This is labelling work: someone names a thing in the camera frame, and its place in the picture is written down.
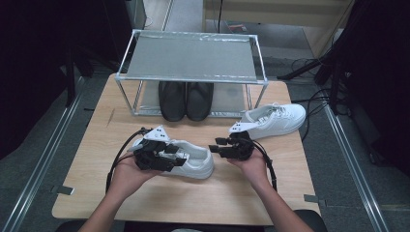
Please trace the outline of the dark curtain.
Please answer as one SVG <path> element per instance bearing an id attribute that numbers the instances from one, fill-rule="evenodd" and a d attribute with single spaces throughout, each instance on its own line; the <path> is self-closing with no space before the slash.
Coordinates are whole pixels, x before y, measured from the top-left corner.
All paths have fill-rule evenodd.
<path id="1" fill-rule="evenodd" d="M 410 0 L 356 0 L 337 47 L 370 155 L 410 177 Z"/>
<path id="2" fill-rule="evenodd" d="M 0 0 L 0 159 L 67 91 L 69 46 L 117 71 L 131 30 L 125 0 Z"/>

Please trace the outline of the person's right hand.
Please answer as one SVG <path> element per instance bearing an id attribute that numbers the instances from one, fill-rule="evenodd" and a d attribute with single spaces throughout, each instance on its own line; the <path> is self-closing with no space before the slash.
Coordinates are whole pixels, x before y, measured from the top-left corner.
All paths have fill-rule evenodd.
<path id="1" fill-rule="evenodd" d="M 259 151 L 254 150 L 247 160 L 228 159 L 227 161 L 242 171 L 255 190 L 272 187 L 267 176 L 266 162 Z"/>

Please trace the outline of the metal shoe rack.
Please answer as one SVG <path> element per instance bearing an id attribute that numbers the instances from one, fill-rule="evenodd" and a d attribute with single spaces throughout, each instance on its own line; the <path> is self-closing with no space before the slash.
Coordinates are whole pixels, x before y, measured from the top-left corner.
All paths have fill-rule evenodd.
<path id="1" fill-rule="evenodd" d="M 160 81 L 215 85 L 212 117 L 240 118 L 259 106 L 269 85 L 258 37 L 244 34 L 170 32 L 134 29 L 115 74 L 133 116 L 160 115 Z"/>

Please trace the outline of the wooden cabinet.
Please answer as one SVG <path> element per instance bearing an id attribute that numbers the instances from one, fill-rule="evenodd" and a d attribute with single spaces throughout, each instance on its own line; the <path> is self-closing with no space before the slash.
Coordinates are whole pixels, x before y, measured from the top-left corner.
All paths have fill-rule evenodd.
<path id="1" fill-rule="evenodd" d="M 202 0 L 207 19 L 302 26 L 315 58 L 350 15 L 356 0 Z"/>

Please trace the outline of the grey tape piece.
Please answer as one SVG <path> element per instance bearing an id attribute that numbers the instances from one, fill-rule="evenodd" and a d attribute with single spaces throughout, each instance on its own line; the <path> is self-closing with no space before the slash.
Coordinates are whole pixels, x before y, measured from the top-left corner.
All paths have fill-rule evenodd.
<path id="1" fill-rule="evenodd" d="M 53 186 L 51 191 L 56 194 L 72 195 L 74 192 L 74 188 L 65 186 Z"/>
<path id="2" fill-rule="evenodd" d="M 320 207 L 326 207 L 327 206 L 326 200 L 321 199 L 316 195 L 305 194 L 304 195 L 304 200 L 306 202 L 310 202 L 310 203 L 317 203 Z"/>

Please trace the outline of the person's left hand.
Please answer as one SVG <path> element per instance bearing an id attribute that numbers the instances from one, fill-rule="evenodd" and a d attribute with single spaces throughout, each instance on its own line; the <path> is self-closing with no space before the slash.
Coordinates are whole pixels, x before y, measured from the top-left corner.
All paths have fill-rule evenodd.
<path id="1" fill-rule="evenodd" d="M 159 170 L 141 170 L 136 165 L 135 156 L 126 153 L 120 157 L 114 168 L 106 196 L 116 200 L 125 200 L 141 188 L 145 182 L 159 174 L 161 174 Z"/>

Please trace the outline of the metal floor rail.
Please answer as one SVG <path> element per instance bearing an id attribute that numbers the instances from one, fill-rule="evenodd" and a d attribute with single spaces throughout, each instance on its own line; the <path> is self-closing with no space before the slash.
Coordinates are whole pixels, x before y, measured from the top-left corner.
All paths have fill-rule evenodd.
<path id="1" fill-rule="evenodd" d="M 388 223 L 385 220 L 376 197 L 356 159 L 355 153 L 344 132 L 340 120 L 334 115 L 329 106 L 326 106 L 325 112 L 374 232 L 390 232 Z"/>
<path id="2" fill-rule="evenodd" d="M 172 9 L 173 9 L 173 5 L 174 5 L 174 0 L 168 0 L 168 2 L 165 4 L 165 12 L 164 12 L 164 18 L 163 18 L 163 22 L 161 25 L 161 30 L 165 31 L 172 13 Z"/>
<path id="3" fill-rule="evenodd" d="M 39 158 L 28 175 L 28 179 L 21 188 L 21 191 L 15 196 L 13 209 L 7 216 L 4 225 L 0 226 L 0 232 L 18 232 L 21 223 L 24 221 L 24 218 L 30 209 L 34 197 L 42 184 L 47 169 L 56 154 L 67 127 L 76 112 L 81 98 L 82 95 L 79 94 L 73 99 L 73 102 L 62 111 L 61 117 L 59 118 L 51 135 L 48 137 L 44 148 L 40 152 Z"/>

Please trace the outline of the black slipper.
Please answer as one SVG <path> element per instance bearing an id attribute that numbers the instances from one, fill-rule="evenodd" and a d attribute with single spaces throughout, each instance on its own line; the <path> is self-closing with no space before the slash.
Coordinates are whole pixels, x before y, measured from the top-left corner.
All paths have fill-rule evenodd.
<path id="1" fill-rule="evenodd" d="M 169 122 L 184 118 L 186 112 L 186 83 L 161 81 L 159 101 L 162 117 Z"/>
<path id="2" fill-rule="evenodd" d="M 189 82 L 187 90 L 187 116 L 193 121 L 202 121 L 210 113 L 214 84 L 207 82 Z"/>

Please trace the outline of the grey cabinet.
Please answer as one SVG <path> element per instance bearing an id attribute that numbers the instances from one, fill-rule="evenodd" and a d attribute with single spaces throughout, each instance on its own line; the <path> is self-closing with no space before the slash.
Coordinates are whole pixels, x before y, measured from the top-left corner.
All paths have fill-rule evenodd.
<path id="1" fill-rule="evenodd" d="M 143 29 L 147 19 L 143 0 L 125 0 L 125 3 L 132 28 Z"/>

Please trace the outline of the black metal stand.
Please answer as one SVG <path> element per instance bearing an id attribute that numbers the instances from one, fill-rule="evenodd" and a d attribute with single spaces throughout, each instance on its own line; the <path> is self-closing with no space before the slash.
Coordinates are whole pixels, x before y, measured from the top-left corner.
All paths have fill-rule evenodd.
<path id="1" fill-rule="evenodd" d="M 82 75 L 91 77 L 94 73 L 94 68 L 89 61 L 91 57 L 92 51 L 85 46 L 71 45 L 66 49 L 66 107 L 69 107 L 75 98 L 74 68 L 77 68 Z"/>
<path id="2" fill-rule="evenodd" d="M 338 84 L 341 77 L 342 60 L 337 56 L 337 50 L 330 48 L 324 55 L 314 59 L 313 61 L 305 64 L 301 68 L 291 73 L 278 76 L 279 80 L 291 80 L 303 73 L 308 73 L 310 70 L 319 67 L 316 75 L 314 76 L 314 82 L 318 85 L 325 84 L 328 80 L 331 80 L 330 88 L 330 108 L 335 115 L 338 115 L 337 111 L 337 93 Z"/>

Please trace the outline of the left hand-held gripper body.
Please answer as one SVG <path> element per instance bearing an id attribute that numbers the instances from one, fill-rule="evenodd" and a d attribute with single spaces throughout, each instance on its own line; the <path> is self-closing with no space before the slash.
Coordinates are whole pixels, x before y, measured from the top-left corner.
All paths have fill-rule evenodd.
<path id="1" fill-rule="evenodd" d="M 176 165 L 176 159 L 163 155 L 169 141 L 163 126 L 148 131 L 133 143 L 136 165 L 141 170 L 171 171 Z"/>

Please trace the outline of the small red item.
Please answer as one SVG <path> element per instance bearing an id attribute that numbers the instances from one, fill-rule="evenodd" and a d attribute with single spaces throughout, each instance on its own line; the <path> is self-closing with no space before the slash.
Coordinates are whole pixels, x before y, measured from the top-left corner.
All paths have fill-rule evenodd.
<path id="1" fill-rule="evenodd" d="M 248 31 L 244 24 L 229 24 L 228 29 L 235 34 L 245 34 Z"/>

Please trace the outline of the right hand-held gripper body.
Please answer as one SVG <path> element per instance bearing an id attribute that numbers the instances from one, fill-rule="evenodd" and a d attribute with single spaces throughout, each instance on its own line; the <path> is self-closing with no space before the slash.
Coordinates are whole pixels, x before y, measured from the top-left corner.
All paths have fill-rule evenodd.
<path id="1" fill-rule="evenodd" d="M 249 130 L 254 128 L 254 123 L 236 122 L 228 131 L 226 138 L 229 147 L 225 151 L 228 159 L 248 160 L 254 150 L 254 143 L 249 136 Z"/>

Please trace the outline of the white sneaker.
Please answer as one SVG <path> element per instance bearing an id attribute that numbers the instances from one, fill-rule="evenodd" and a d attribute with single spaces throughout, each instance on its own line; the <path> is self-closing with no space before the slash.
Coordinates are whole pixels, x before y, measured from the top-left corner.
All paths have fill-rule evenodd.
<path id="1" fill-rule="evenodd" d="M 297 131 L 306 119 L 305 109 L 296 103 L 272 103 L 249 110 L 240 120 L 252 140 Z"/>
<path id="2" fill-rule="evenodd" d="M 179 147 L 175 154 L 167 154 L 165 157 L 186 159 L 182 166 L 174 166 L 171 171 L 163 171 L 164 175 L 182 176 L 193 179 L 207 179 L 214 170 L 214 160 L 208 149 L 193 145 L 186 140 L 170 140 L 169 144 Z"/>

